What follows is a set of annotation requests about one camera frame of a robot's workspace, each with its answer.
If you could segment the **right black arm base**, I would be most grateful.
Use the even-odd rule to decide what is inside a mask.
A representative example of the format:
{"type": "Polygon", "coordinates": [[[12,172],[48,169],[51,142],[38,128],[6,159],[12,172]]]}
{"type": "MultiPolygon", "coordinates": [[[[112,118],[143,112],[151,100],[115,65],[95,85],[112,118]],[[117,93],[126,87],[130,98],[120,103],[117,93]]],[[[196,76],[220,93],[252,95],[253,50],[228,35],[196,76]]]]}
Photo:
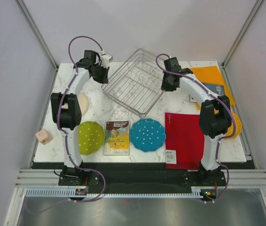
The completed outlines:
{"type": "Polygon", "coordinates": [[[220,169],[213,171],[200,170],[186,170],[183,172],[182,184],[184,186],[200,186],[200,187],[214,187],[225,186],[225,175],[220,169]]]}

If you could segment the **wire dish rack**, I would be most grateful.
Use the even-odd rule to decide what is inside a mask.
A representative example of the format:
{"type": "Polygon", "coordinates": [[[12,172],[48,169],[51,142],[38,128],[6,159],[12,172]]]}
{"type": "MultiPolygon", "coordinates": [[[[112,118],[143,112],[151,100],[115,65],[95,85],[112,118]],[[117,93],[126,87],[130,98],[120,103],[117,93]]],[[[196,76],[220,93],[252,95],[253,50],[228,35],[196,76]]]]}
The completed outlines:
{"type": "Polygon", "coordinates": [[[164,72],[156,64],[156,56],[137,49],[101,86],[103,93],[115,103],[145,118],[163,95],[164,72]]]}

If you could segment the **blue polka dot plate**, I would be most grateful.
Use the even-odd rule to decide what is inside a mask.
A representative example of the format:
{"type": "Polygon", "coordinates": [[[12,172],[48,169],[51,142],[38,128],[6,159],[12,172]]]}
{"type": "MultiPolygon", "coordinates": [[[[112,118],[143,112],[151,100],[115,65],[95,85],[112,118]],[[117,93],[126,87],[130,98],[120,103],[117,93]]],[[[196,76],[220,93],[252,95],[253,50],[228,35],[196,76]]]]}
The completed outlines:
{"type": "Polygon", "coordinates": [[[157,151],[166,139],[163,125],[151,118],[135,122],[130,128],[129,135],[133,146],[143,152],[157,151]]]}

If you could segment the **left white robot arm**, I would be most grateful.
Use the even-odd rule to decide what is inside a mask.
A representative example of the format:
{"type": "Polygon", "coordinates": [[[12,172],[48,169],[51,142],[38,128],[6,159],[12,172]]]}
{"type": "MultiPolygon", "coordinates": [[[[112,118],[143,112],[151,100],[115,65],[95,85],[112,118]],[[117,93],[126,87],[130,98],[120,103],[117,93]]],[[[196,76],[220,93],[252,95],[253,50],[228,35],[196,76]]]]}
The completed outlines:
{"type": "Polygon", "coordinates": [[[100,84],[108,83],[108,71],[113,56],[86,50],[84,56],[74,63],[69,84],[61,92],[53,92],[50,96],[53,122],[63,137],[64,166],[62,176],[69,176],[75,185],[85,181],[85,173],[81,170],[82,158],[78,144],[78,126],[81,123],[82,111],[78,96],[85,83],[93,78],[100,84]]]}

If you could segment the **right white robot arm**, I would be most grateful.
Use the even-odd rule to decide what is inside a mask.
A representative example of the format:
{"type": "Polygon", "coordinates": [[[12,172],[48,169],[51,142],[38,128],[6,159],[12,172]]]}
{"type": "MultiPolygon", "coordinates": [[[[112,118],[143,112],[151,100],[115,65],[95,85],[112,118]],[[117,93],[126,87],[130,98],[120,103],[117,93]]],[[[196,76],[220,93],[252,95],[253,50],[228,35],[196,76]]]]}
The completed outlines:
{"type": "Polygon", "coordinates": [[[164,73],[161,85],[163,91],[172,92],[181,88],[200,105],[199,127],[204,134],[204,152],[198,180],[203,185],[210,185],[215,180],[213,171],[221,166],[221,140],[226,138],[228,129],[235,125],[230,99],[209,90],[191,69],[182,68],[176,57],[164,60],[164,67],[160,66],[158,59],[156,64],[164,73]]]}

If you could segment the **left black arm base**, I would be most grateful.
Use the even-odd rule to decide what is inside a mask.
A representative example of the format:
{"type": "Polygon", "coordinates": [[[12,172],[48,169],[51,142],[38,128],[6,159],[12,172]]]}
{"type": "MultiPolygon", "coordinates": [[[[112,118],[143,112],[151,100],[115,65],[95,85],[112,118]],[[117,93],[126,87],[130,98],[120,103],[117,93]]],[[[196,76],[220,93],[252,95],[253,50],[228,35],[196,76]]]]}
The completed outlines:
{"type": "Polygon", "coordinates": [[[103,179],[94,171],[64,166],[59,174],[59,186],[103,186],[103,179]]]}

